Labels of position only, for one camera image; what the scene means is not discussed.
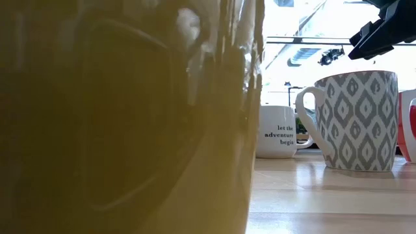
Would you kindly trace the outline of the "black background table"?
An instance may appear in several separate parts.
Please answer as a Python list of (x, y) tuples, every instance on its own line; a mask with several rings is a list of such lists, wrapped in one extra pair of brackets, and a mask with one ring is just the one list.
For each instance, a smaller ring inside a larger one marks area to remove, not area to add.
[(287, 87), (287, 93), (288, 93), (288, 106), (291, 106), (291, 90), (297, 89), (301, 90), (304, 88), (304, 86), (293, 86), (290, 82), (285, 82), (284, 86)]

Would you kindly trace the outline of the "white mug with black lettering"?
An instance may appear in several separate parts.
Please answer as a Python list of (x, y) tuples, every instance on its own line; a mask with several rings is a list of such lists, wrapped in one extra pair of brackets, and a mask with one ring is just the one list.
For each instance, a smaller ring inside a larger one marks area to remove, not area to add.
[(297, 143), (298, 114), (288, 106), (262, 105), (259, 111), (259, 133), (255, 156), (262, 159), (290, 159), (297, 150), (310, 147), (314, 141)]

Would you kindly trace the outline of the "small background potted plant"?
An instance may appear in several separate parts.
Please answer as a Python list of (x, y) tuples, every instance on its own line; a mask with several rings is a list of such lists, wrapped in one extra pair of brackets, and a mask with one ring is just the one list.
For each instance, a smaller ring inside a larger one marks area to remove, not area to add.
[(296, 117), (295, 124), (296, 124), (296, 133), (297, 134), (306, 134), (307, 133), (307, 130), (304, 127), (302, 121), (299, 119), (299, 117)]

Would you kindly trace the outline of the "red and white mug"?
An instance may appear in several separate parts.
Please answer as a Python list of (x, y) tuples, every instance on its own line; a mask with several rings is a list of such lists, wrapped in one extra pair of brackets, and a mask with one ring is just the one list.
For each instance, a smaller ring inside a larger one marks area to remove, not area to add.
[(398, 146), (404, 158), (416, 164), (416, 89), (399, 93)]

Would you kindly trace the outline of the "ceiling air vent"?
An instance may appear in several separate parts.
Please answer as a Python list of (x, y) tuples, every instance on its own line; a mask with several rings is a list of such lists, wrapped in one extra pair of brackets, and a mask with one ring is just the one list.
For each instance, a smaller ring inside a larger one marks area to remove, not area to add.
[(311, 57), (315, 56), (321, 48), (301, 47), (290, 53), (287, 59), (288, 67), (300, 67), (305, 64)]

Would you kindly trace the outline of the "grey white ikat mug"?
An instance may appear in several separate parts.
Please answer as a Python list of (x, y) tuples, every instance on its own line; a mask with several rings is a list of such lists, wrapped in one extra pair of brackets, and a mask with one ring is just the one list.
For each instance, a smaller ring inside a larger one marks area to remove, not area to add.
[(398, 137), (398, 81), (392, 71), (320, 79), (296, 96), (296, 112), (329, 168), (391, 171)]

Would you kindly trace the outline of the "cream yellow mug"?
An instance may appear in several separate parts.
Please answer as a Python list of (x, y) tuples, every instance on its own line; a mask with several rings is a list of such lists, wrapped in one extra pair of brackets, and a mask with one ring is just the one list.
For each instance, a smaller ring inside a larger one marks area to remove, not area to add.
[(265, 0), (0, 0), (0, 234), (245, 234)]

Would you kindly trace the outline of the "overhead light bar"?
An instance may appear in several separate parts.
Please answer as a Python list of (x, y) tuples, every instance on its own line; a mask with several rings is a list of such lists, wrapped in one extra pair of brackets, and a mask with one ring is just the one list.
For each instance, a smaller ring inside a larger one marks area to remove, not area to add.
[(351, 46), (351, 43), (348, 38), (267, 36), (266, 42), (268, 44)]

